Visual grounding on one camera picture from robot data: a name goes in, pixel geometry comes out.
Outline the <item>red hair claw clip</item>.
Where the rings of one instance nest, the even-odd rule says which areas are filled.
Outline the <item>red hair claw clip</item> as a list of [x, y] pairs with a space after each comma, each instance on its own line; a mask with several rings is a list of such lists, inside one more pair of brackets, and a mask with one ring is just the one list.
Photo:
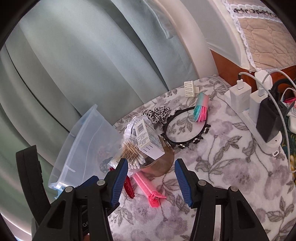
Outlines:
[[122, 167], [120, 170], [109, 168], [107, 174], [107, 193], [112, 203], [118, 202], [121, 190], [124, 188], [127, 195], [133, 199], [135, 197], [130, 178], [128, 177], [128, 168]]

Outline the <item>pink hair clip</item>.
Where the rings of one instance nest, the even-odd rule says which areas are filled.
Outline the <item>pink hair clip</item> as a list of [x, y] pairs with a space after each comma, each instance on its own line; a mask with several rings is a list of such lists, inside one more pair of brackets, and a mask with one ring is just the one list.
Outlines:
[[160, 207], [160, 200], [166, 199], [166, 197], [163, 194], [160, 194], [158, 190], [154, 188], [148, 178], [146, 178], [142, 172], [137, 172], [133, 175], [133, 179], [139, 188], [144, 192], [150, 206], [152, 208]]

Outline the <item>bag of cotton swabs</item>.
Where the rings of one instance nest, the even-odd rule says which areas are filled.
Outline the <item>bag of cotton swabs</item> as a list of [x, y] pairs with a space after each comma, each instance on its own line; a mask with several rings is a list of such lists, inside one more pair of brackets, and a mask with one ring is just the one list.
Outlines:
[[146, 159], [148, 156], [138, 148], [135, 128], [137, 123], [141, 120], [148, 121], [148, 124], [152, 123], [145, 115], [138, 118], [134, 117], [125, 128], [123, 138], [121, 140], [121, 148], [107, 164], [108, 168], [115, 169], [122, 158], [126, 159], [128, 162], [128, 177], [131, 177], [134, 173], [139, 172], [142, 167], [147, 165]]

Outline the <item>round brown mirror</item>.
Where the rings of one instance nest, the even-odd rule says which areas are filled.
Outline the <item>round brown mirror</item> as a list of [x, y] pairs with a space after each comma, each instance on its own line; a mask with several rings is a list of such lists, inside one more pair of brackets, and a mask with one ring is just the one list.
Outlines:
[[172, 148], [167, 145], [161, 136], [159, 136], [159, 140], [161, 141], [165, 154], [156, 160], [148, 157], [146, 159], [148, 161], [148, 165], [141, 168], [142, 172], [154, 177], [159, 177], [167, 173], [172, 167], [175, 159]]

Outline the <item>black beaded headband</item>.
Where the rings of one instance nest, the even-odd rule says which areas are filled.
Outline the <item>black beaded headband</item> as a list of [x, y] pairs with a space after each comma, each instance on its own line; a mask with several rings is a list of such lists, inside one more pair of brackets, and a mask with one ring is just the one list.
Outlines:
[[211, 125], [205, 121], [194, 121], [194, 107], [176, 110], [163, 125], [162, 138], [172, 148], [188, 148], [189, 144], [198, 144], [210, 130]]

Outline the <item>small white blue carton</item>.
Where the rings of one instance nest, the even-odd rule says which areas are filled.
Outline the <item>small white blue carton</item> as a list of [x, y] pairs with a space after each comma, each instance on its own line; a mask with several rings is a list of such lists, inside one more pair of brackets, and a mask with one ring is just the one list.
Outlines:
[[156, 160], [165, 154], [156, 130], [144, 119], [140, 120], [136, 126], [137, 145], [141, 152]]

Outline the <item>leopard print scrunchie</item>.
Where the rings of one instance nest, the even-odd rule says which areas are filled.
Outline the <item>leopard print scrunchie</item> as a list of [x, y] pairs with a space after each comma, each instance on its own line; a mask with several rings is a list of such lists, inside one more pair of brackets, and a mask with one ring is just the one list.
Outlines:
[[152, 122], [152, 124], [164, 124], [166, 117], [171, 113], [171, 109], [165, 106], [160, 106], [154, 108], [154, 110], [147, 109], [141, 112], [142, 115], [147, 116], [147, 118]]

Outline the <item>clear plastic storage bin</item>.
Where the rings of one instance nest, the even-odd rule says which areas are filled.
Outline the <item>clear plastic storage bin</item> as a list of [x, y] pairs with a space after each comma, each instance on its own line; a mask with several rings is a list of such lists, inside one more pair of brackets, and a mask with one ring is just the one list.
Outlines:
[[108, 163], [120, 149], [121, 134], [93, 105], [73, 126], [50, 174], [48, 187], [58, 194], [92, 176], [104, 179]]

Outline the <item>floral grey table cloth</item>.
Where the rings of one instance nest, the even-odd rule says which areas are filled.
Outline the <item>floral grey table cloth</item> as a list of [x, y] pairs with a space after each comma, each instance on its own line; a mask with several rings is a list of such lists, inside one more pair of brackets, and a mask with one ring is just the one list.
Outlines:
[[[213, 186], [237, 186], [260, 220], [270, 240], [284, 240], [295, 224], [295, 184], [283, 152], [264, 153], [239, 116], [224, 101], [227, 84], [219, 77], [195, 81], [210, 98], [209, 132], [201, 142], [175, 149]], [[114, 240], [189, 240], [196, 211], [184, 202], [174, 170], [152, 178], [165, 195], [160, 207], [150, 207], [144, 193], [133, 184], [135, 198], [125, 193], [109, 217]]]

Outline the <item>black charger adapter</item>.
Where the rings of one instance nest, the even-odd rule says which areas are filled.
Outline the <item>black charger adapter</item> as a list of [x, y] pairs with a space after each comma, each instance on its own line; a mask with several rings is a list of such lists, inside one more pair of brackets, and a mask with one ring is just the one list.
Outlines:
[[280, 114], [268, 95], [260, 104], [256, 129], [267, 143], [278, 134], [282, 127]]

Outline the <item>green curtain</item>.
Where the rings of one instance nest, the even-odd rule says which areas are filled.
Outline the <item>green curtain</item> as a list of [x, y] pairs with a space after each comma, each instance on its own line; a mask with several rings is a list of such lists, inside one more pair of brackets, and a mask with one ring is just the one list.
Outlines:
[[40, 1], [1, 49], [1, 211], [29, 208], [16, 152], [36, 146], [49, 180], [77, 121], [93, 106], [113, 126], [197, 78], [153, 1]]

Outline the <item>white charger adapter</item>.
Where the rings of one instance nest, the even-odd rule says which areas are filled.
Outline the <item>white charger adapter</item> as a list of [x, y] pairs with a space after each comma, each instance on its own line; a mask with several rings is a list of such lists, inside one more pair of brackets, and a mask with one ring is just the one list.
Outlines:
[[249, 102], [249, 117], [254, 123], [257, 123], [259, 108], [261, 102], [268, 97], [268, 94], [264, 88], [259, 87], [259, 89], [250, 94]]
[[241, 113], [249, 108], [251, 86], [243, 79], [237, 80], [237, 84], [230, 89], [231, 107], [236, 113]]

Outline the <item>white comb piece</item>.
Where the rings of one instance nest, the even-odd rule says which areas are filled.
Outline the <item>white comb piece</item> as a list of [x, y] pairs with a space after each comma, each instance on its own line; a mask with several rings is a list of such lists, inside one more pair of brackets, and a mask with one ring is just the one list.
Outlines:
[[196, 97], [199, 94], [199, 87], [193, 81], [184, 82], [185, 97]]

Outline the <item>beige quilted lace cover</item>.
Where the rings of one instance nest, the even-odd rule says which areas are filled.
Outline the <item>beige quilted lace cover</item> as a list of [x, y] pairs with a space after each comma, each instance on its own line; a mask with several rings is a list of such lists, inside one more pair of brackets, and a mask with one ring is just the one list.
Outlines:
[[250, 71], [295, 66], [295, 41], [262, 1], [221, 2], [240, 35]]

